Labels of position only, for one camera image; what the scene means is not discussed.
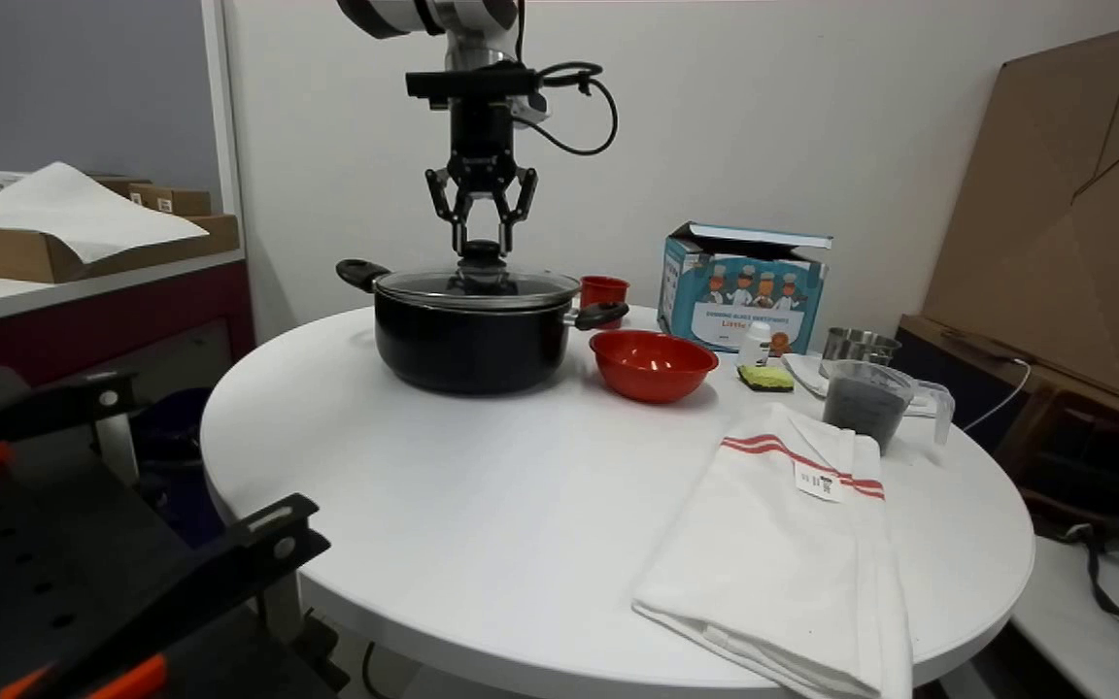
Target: black pot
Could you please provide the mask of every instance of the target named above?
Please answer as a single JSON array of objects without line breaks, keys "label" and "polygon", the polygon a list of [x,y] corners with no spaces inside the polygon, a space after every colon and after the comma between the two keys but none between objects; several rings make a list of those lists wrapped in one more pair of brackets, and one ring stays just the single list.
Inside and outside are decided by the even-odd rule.
[{"label": "black pot", "polygon": [[335,271],[372,295],[379,361],[427,391],[533,389],[559,370],[565,325],[585,328],[628,309],[572,309],[576,278],[512,275],[493,255],[416,275],[370,259],[340,259]]}]

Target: white round table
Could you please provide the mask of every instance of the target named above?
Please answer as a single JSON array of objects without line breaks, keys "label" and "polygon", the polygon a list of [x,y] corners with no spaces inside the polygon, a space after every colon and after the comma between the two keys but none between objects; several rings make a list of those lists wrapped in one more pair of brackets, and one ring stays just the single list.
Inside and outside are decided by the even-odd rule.
[{"label": "white round table", "polygon": [[[349,309],[234,365],[203,451],[234,514],[305,493],[331,550],[304,568],[304,602],[427,669],[523,693],[761,693],[769,679],[635,616],[628,590],[721,428],[769,401],[821,416],[730,365],[683,402],[628,402],[580,328],[543,389],[429,396],[379,365],[372,309]],[[1032,561],[1006,473],[963,429],[938,458],[927,433],[905,419],[884,451],[918,682],[1001,630]]]}]

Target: green object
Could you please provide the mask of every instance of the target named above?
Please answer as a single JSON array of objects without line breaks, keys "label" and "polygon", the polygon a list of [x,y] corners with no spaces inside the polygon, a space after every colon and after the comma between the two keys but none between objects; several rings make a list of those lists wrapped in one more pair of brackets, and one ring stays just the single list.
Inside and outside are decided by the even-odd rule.
[{"label": "green object", "polygon": [[742,385],[752,391],[791,391],[791,374],[775,361],[769,365],[739,365]]}]

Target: pot handle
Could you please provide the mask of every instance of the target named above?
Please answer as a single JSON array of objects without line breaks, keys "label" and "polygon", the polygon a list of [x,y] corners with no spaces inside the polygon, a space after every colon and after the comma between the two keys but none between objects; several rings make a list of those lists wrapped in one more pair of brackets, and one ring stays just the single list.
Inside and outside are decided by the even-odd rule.
[{"label": "pot handle", "polygon": [[339,259],[335,275],[362,286],[366,295],[372,295],[372,278],[387,275],[387,269],[372,262],[372,259]]},{"label": "pot handle", "polygon": [[593,306],[576,309],[572,325],[576,328],[593,328],[593,325],[608,325],[608,321],[617,321],[625,313],[628,313],[628,301],[593,301]]}]

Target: red bowl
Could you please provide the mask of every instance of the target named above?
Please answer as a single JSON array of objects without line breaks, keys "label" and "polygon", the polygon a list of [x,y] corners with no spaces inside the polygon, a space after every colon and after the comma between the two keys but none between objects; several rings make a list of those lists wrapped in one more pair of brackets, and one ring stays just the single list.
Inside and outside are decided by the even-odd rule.
[{"label": "red bowl", "polygon": [[709,348],[650,328],[604,328],[590,348],[602,385],[639,402],[674,402],[717,365]]}]

